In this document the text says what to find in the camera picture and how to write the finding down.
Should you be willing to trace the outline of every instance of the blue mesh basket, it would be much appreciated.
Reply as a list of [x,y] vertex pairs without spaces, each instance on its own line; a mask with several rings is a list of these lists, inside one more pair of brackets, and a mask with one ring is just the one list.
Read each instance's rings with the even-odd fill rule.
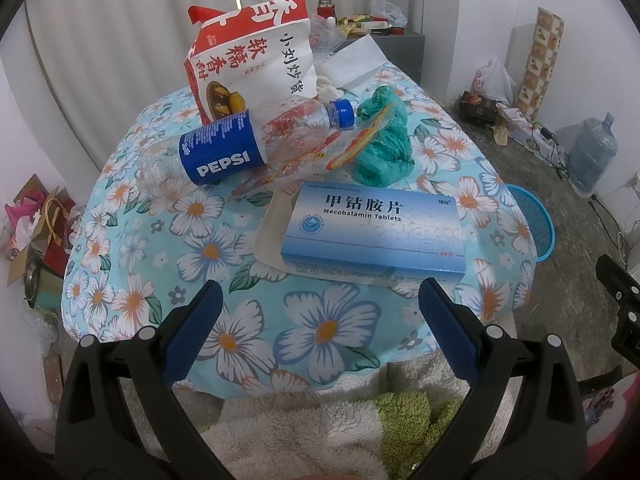
[[540,200],[530,191],[520,186],[514,186],[513,184],[507,184],[507,188],[509,188],[513,198],[522,210],[524,218],[526,218],[527,223],[529,223],[533,242],[538,252],[536,261],[541,262],[546,260],[554,250],[554,244],[556,243],[556,231],[554,229],[554,223],[551,221],[551,216],[546,212]]

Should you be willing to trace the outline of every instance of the plastic bottle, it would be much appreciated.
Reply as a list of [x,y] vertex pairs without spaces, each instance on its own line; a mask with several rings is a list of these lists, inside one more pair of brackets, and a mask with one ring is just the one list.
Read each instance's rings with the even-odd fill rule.
[[618,141],[611,133],[613,115],[604,121],[585,119],[580,123],[574,148],[569,153],[569,179],[576,193],[588,198],[600,177],[618,152]]
[[263,164],[289,160],[323,142],[332,128],[353,126],[347,99],[328,105],[302,96],[266,102],[169,137],[140,153],[138,188],[150,196],[168,180],[188,177],[202,186]]

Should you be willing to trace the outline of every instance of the silver screw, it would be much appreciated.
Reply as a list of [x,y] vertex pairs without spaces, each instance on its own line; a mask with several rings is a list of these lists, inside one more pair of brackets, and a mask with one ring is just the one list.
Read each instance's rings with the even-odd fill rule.
[[486,334],[489,337],[492,337],[494,339],[500,339],[502,337],[503,332],[502,332],[502,329],[499,326],[497,326],[497,325],[489,325],[486,328]]
[[145,326],[138,332],[138,337],[144,341],[153,338],[156,335],[156,329],[152,326]]
[[82,336],[82,339],[80,340],[80,346],[83,348],[87,348],[88,346],[91,346],[92,344],[94,344],[94,336],[92,334],[87,334],[85,336]]
[[556,334],[549,334],[546,336],[546,341],[551,345],[558,348],[562,344],[562,340]]

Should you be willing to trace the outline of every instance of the blue gripper pad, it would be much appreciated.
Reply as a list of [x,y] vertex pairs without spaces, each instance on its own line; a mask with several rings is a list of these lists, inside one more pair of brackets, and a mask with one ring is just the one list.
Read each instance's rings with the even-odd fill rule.
[[480,376],[478,346],[460,324],[451,305],[451,300],[438,282],[432,278],[422,282],[418,291],[420,312],[444,352],[454,375],[473,386]]
[[209,281],[191,300],[191,310],[164,348],[162,380],[167,387],[187,377],[209,332],[222,312],[223,293]]

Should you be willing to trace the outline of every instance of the light blue tablecloth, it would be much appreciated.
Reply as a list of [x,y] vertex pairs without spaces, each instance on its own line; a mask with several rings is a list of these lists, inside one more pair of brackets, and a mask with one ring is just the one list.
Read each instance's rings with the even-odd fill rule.
[[[503,181],[444,110],[393,65],[357,100],[380,84],[393,85],[409,112],[416,167],[395,187],[456,197],[467,272],[452,297],[484,322],[526,304],[536,250]],[[141,196],[140,149],[198,126],[190,90],[178,90],[145,108],[108,160],[66,269],[69,334],[128,338],[159,324],[212,278],[225,292],[225,311],[191,368],[191,388],[223,398],[321,389],[345,371],[435,350],[413,290],[289,276],[257,262],[253,238],[270,196],[228,202],[241,177],[186,196]],[[345,177],[337,170],[326,179]]]

